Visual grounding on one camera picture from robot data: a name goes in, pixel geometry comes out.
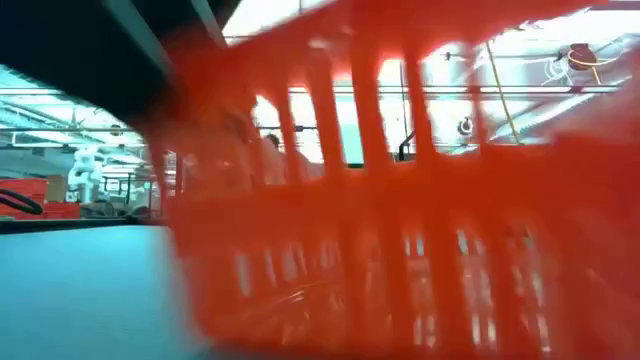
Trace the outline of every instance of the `white equipment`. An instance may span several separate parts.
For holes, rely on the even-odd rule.
[[[99,185],[102,179],[104,160],[102,155],[98,153],[97,146],[78,149],[74,158],[75,162],[67,177],[69,191],[66,200],[67,202],[80,200],[82,204],[90,204],[93,202],[94,186]]]

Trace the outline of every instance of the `orange plastic crate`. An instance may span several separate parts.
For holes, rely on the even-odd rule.
[[[591,125],[613,126],[595,111],[579,136],[501,147],[479,131],[478,151],[448,157],[431,143],[420,82],[419,59],[444,43],[482,43],[585,5],[342,0],[229,49],[189,36],[170,44],[182,91],[154,116],[180,121],[141,130],[159,171],[163,148],[196,164],[168,213],[202,332],[216,344],[347,358],[635,357],[638,140],[594,140]],[[389,56],[407,65],[412,164],[387,153],[376,74]],[[342,159],[332,76],[345,71],[361,172]],[[292,84],[313,99],[318,181],[297,171]],[[256,94],[280,113],[292,174],[283,186],[261,180]],[[483,129],[482,114],[474,119]]]

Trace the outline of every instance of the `ceiling light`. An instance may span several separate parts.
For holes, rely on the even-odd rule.
[[[63,144],[58,143],[21,143],[21,144],[13,144],[14,147],[44,147],[44,148],[55,148],[55,147],[63,147]]]

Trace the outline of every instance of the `black cable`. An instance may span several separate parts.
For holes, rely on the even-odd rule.
[[[4,195],[7,197],[11,197],[14,198],[22,203],[24,203],[25,205],[22,205],[20,203],[11,201],[7,198],[5,198],[4,196],[0,196],[0,204],[4,204],[7,205],[10,208],[16,209],[16,210],[20,210],[22,212],[25,212],[27,214],[31,214],[31,215],[42,215],[42,206],[40,204],[38,204],[37,202],[31,200],[30,198],[19,194],[17,192],[11,191],[11,190],[6,190],[6,189],[0,189],[0,195]]]

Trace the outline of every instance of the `metal pipe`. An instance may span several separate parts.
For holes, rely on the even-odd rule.
[[[127,198],[125,200],[125,204],[129,205],[130,199],[131,199],[131,174],[127,174]]]
[[[411,131],[411,134],[409,134],[409,136],[407,136],[406,139],[404,139],[401,143],[400,143],[400,148],[398,149],[398,160],[399,161],[404,161],[404,147],[409,145],[409,141],[411,141],[411,139],[413,139],[416,136],[416,131],[413,130]]]
[[[108,128],[0,128],[0,132],[135,132],[130,128],[108,129]]]
[[[480,88],[480,93],[497,93],[497,89],[495,86],[423,86],[423,91],[429,95],[448,95],[448,94],[468,94],[469,89]],[[522,95],[532,95],[532,94],[545,94],[545,95],[571,95],[573,92],[567,91],[565,89],[569,88],[568,86],[504,86],[503,92],[505,94],[522,94]],[[617,91],[620,86],[589,86],[583,88],[580,92],[584,94],[590,93],[607,93]],[[353,93],[352,86],[343,86],[338,85],[333,87],[334,92],[337,94],[350,94]],[[408,91],[406,86],[403,88],[402,86],[379,86],[380,93],[385,94],[394,94],[401,93],[402,91]],[[306,94],[307,91],[302,87],[291,87],[289,88],[290,94]],[[0,95],[62,95],[61,92],[53,89],[0,89]]]

